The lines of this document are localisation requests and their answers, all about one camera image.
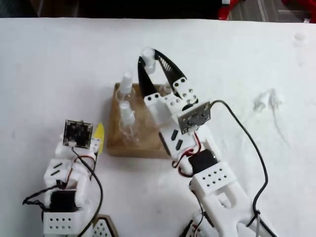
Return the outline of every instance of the small plastic bottle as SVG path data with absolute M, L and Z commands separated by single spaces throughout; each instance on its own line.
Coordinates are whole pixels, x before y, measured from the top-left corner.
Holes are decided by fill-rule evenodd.
M 139 125 L 135 119 L 134 111 L 128 101 L 119 104 L 120 121 L 119 130 L 122 133 L 123 141 L 126 145 L 139 145 Z
M 135 90 L 133 86 L 133 74 L 126 72 L 123 75 L 123 79 L 119 84 L 119 88 L 115 94 L 116 100 L 120 103 L 122 101 L 128 101 L 131 105 L 135 99 Z

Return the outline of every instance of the white bottle cap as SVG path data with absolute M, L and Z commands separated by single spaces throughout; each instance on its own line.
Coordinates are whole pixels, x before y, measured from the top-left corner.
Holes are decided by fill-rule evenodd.
M 156 60 L 155 60 L 155 51 L 152 48 L 144 48 L 142 53 L 142 58 L 145 62 L 145 69 L 148 74 L 151 74 L 155 71 Z
M 119 104 L 120 118 L 124 125 L 133 125 L 135 123 L 135 114 L 128 101 L 122 101 Z
M 132 90 L 133 85 L 133 74 L 130 71 L 127 71 L 123 75 L 123 79 L 119 84 L 119 91 L 122 94 L 129 94 Z

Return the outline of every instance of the yellow object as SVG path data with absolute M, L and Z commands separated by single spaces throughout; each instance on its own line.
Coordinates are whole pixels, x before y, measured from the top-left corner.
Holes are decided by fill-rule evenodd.
M 101 123 L 98 124 L 97 129 L 95 130 L 95 132 L 93 134 L 93 137 L 100 139 L 99 154 L 102 154 L 103 144 L 104 144 L 104 127 L 103 127 L 103 124 L 101 124 Z

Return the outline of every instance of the white table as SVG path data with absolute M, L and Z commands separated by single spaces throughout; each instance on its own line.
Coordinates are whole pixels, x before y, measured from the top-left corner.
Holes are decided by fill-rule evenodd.
M 303 37 L 299 46 L 295 35 Z M 224 99 L 264 156 L 269 185 L 258 208 L 280 236 L 315 235 L 316 26 L 208 20 L 0 19 L 0 232 L 41 236 L 40 209 L 22 200 L 43 188 L 65 119 L 107 125 L 115 82 L 145 46 L 165 53 L 210 99 Z M 275 88 L 278 122 L 253 99 Z M 254 149 L 220 105 L 209 123 L 217 145 L 254 197 L 263 172 Z M 114 158 L 97 166 L 122 237 L 178 236 L 198 209 L 188 179 L 160 159 Z

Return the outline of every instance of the wooden base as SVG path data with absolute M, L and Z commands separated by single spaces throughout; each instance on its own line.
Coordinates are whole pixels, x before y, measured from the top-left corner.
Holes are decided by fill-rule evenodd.
M 136 92 L 132 110 L 135 111 L 135 117 L 140 124 L 139 129 L 139 146 L 125 144 L 123 136 L 119 130 L 119 105 L 115 99 L 115 93 L 119 88 L 116 83 L 112 98 L 112 108 L 110 112 L 109 128 L 107 129 L 107 151 L 110 155 L 116 157 L 139 157 L 139 158 L 168 158 L 167 152 L 159 138 L 159 130 L 154 126 L 154 122 L 150 117 L 150 113 L 145 106 L 143 97 L 141 96 L 138 84 L 133 84 Z

